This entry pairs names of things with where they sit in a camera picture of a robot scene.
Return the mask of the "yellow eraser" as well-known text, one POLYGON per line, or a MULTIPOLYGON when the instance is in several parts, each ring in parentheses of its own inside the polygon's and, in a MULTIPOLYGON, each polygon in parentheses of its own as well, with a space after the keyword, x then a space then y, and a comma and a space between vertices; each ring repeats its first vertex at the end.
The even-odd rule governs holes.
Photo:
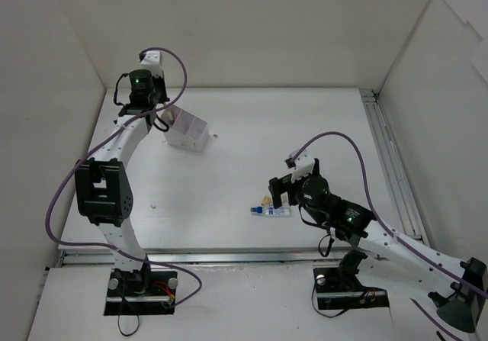
POLYGON ((262 202, 261 202, 261 205, 263 206, 269 206, 272 204, 272 198, 268 195, 266 195, 263 199, 262 199, 262 202))

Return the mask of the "blue white correction pen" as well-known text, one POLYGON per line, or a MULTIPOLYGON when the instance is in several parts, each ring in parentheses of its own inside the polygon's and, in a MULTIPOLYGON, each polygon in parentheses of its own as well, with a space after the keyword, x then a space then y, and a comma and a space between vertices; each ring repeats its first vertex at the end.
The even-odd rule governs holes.
POLYGON ((256 206, 250 208, 250 214, 261 217, 289 217, 291 210, 288 207, 256 206))

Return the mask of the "yellow highlighter pen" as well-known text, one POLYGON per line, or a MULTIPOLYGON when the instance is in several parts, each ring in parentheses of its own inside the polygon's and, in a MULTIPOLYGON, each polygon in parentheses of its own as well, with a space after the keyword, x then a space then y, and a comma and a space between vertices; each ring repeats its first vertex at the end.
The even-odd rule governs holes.
POLYGON ((164 117, 165 119, 165 122, 168 124, 168 125, 173 125, 174 122, 175 122, 175 117, 172 113, 172 110, 171 109, 165 109, 163 112, 162 112, 162 116, 164 117))

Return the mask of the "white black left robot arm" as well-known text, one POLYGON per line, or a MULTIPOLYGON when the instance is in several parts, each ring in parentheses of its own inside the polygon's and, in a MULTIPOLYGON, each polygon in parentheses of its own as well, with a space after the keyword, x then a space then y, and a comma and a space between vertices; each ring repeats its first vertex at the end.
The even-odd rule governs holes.
POLYGON ((114 120, 115 138, 103 143, 97 152, 80 165, 75 173, 79 213, 103 234, 114 256, 114 277, 125 280, 134 294, 145 294, 153 284, 150 266, 130 222, 133 192, 126 165, 139 143, 150 132, 155 117, 148 114, 169 99, 161 66, 146 66, 127 74, 130 80, 129 102, 121 105, 114 120))

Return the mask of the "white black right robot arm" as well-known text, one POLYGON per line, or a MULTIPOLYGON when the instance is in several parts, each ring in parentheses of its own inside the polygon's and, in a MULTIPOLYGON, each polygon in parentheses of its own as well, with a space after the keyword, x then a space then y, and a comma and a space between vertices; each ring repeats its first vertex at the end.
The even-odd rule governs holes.
POLYGON ((319 161, 296 168, 282 178, 272 178, 268 189, 274 207, 282 196, 307 213, 307 225, 326 231, 330 243, 351 246, 337 271, 339 284, 357 288, 364 281, 360 266, 368 254, 375 254, 411 275, 399 286, 414 301, 427 301, 448 325, 464 333, 474 333, 487 299, 487 267, 479 259, 467 261, 446 256, 384 223, 376 211, 346 201, 329 190, 319 173, 319 161))

